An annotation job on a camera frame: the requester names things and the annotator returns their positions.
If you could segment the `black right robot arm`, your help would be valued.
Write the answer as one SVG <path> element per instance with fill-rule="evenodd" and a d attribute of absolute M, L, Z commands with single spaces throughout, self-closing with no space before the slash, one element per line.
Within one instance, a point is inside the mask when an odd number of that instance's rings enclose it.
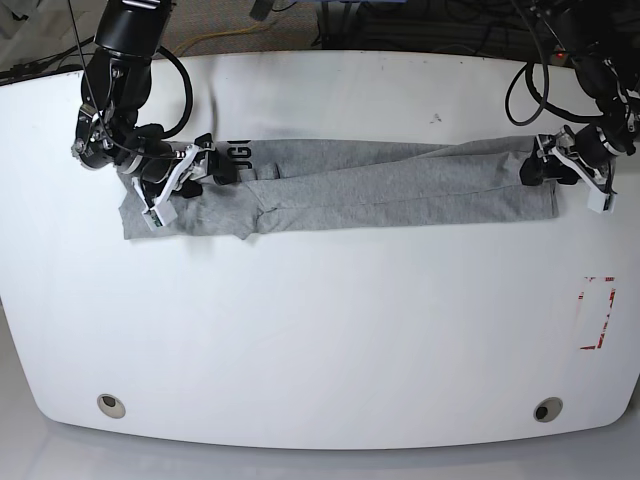
<path fill-rule="evenodd" d="M 82 105 L 72 153 L 88 169 L 112 165 L 129 177 L 147 209 L 172 194 L 201 195 L 206 178 L 217 185 L 239 180 L 239 163 L 218 153 L 211 135 L 184 146 L 174 140 L 190 119 L 194 92 L 184 65 L 161 44 L 173 6 L 171 1 L 108 2 L 94 37 L 93 57 L 81 63 Z M 170 129 L 138 122 L 151 92 L 155 55 L 177 69 L 184 86 L 184 109 Z"/>

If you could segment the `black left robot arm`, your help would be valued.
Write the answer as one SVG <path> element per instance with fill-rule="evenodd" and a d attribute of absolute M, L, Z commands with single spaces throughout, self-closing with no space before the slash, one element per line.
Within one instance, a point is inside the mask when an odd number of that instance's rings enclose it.
<path fill-rule="evenodd" d="M 524 80 L 536 102 L 536 116 L 547 111 L 568 124 L 556 135 L 535 139 L 519 172 L 523 185 L 539 186 L 548 180 L 574 185 L 588 180 L 599 191 L 612 193 L 616 159 L 633 155 L 639 140 L 639 49 L 616 20 L 632 5 L 630 1 L 513 2 L 538 51 L 543 87 L 535 86 L 531 62 L 516 77 Z M 558 54 L 567 58 L 598 114 L 574 114 L 550 101 L 550 63 Z M 580 130 L 572 131 L 571 124 L 580 125 Z"/>

